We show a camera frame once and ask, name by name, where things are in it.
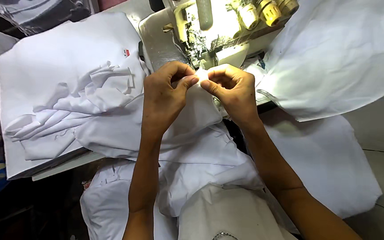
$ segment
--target wrinkled fabric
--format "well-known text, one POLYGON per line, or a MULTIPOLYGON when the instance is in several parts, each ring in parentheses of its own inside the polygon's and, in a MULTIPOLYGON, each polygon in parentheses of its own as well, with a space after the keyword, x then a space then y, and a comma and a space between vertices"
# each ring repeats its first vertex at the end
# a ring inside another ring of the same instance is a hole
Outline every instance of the wrinkled fabric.
MULTIPOLYGON (((342 116, 334 116, 299 123, 279 108, 261 114, 260 117, 281 155, 300 177, 309 193, 319 202, 342 218, 374 207, 377 198, 381 195, 381 190, 346 119, 342 116)), ((220 127, 221 123, 215 126, 219 127, 219 131, 224 131, 220 127)), ((194 147, 199 149, 199 143, 195 142, 189 146, 191 149, 194 147)), ((251 158, 236 148, 235 150, 237 162, 230 162, 234 164, 231 166, 182 163, 191 162, 188 160, 159 161, 159 193, 156 200, 159 211, 166 216, 179 216, 184 204, 208 183, 261 190, 264 185, 251 158)), ((194 156, 179 154, 178 157, 193 158, 194 156)), ((219 162, 223 162, 225 158, 223 154, 215 157, 220 159, 219 162)), ((111 163, 96 173, 90 186, 119 180, 130 181, 134 164, 133 161, 128 160, 111 163)), ((120 191, 120 188, 125 188, 124 193, 127 193, 129 186, 122 185, 120 182, 114 187, 116 191, 120 191)), ((127 196, 98 188, 94 188, 91 193, 88 193, 88 190, 84 192, 81 206, 83 211, 93 213, 87 215, 87 218, 91 219, 90 222, 95 221, 100 224, 87 223, 89 231, 98 231, 101 229, 101 222, 106 221, 112 222, 112 225, 99 232, 99 236, 112 236, 111 233, 116 231, 116 236, 123 234, 116 230, 115 226, 124 227, 128 216, 114 217, 105 215, 105 212, 117 211, 121 205, 127 208, 128 202, 118 199, 127 198, 127 196), (99 194, 99 198, 90 198, 91 193, 99 194), (111 200, 107 203, 108 205, 103 205, 102 199, 106 199, 107 194, 111 200)), ((265 198, 277 222, 294 232, 290 219, 273 196, 270 197, 270 194, 267 194, 265 198)))
MULTIPOLYGON (((107 157, 134 159, 140 146, 143 97, 140 95, 124 108, 82 124, 75 130, 75 138, 82 146, 107 157)), ((161 151, 198 141, 209 131, 206 127, 221 120, 212 96, 199 84, 193 85, 186 93, 185 107, 163 135, 161 151)))
POLYGON ((270 139, 315 199, 341 218, 374 207, 381 189, 344 117, 299 123, 276 108, 260 118, 270 139))
POLYGON ((50 161, 54 153, 81 147, 75 140, 65 150, 45 148, 40 156, 39 151, 18 149, 39 141, 33 136, 67 137, 63 142, 69 144, 89 115, 142 94, 148 70, 138 56, 139 41, 124 13, 99 13, 23 38, 0 56, 0 121, 8 178, 50 161))
POLYGON ((270 44, 257 89, 294 116, 314 120, 384 96, 384 1, 301 0, 270 44))
POLYGON ((265 200, 237 186, 208 184, 189 199, 179 216, 179 239, 297 240, 278 226, 265 200))
MULTIPOLYGON (((127 161, 127 168, 133 168, 127 161)), ((81 196, 81 211, 88 235, 91 240, 122 239, 128 219, 128 190, 131 173, 118 175, 119 168, 106 166, 103 171, 107 175, 97 173, 89 188, 81 196)), ((155 240, 177 240, 178 230, 176 219, 162 215, 154 207, 154 238, 155 240)))

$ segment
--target chain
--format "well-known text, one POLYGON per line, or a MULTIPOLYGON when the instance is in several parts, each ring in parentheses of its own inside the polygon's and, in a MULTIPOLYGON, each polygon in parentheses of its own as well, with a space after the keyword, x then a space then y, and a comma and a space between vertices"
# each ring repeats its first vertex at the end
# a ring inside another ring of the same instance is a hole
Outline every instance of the chain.
POLYGON ((227 232, 219 232, 219 233, 217 233, 216 236, 214 236, 212 240, 218 240, 222 236, 229 236, 229 237, 232 237, 235 240, 239 240, 238 238, 232 236, 231 234, 229 234, 227 232))

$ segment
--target stack of fabric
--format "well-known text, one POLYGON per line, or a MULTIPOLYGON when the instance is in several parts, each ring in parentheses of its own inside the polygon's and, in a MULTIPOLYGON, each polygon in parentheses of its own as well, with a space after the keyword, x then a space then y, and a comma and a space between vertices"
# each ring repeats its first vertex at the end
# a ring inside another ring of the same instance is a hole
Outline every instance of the stack of fabric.
MULTIPOLYGON (((149 74, 139 58, 139 41, 124 13, 100 13, 22 39, 0 57, 8 177, 80 147, 126 159, 99 170, 83 194, 92 239, 121 238, 128 216, 142 83, 149 74)), ((280 153, 321 203, 341 217, 374 206, 380 188, 343 117, 301 124, 282 111, 261 117, 280 153)), ((236 148, 220 122, 212 96, 199 85, 189 89, 186 107, 161 145, 156 211, 165 216, 157 214, 161 221, 155 221, 164 226, 160 238, 177 238, 170 217, 207 183, 264 187, 252 159, 236 148)), ((288 225, 281 211, 279 219, 288 225)))

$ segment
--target fingernail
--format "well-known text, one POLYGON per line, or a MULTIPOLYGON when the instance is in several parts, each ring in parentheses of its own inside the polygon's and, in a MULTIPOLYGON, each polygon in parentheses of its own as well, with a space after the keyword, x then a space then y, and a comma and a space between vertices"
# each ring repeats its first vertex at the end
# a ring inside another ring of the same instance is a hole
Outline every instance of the fingernail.
POLYGON ((191 80, 191 84, 195 85, 199 81, 199 78, 195 77, 194 79, 191 80))
POLYGON ((201 87, 204 89, 208 89, 210 87, 210 82, 208 80, 204 80, 201 82, 201 87))

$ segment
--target right hand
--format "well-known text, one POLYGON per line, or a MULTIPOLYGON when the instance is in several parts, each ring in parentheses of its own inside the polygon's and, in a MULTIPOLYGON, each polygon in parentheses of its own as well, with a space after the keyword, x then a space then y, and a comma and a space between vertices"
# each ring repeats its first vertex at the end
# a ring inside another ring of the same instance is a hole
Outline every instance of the right hand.
POLYGON ((220 100, 240 128, 247 128, 255 121, 261 123, 257 113, 253 74, 223 64, 210 68, 208 79, 201 82, 201 87, 220 100))

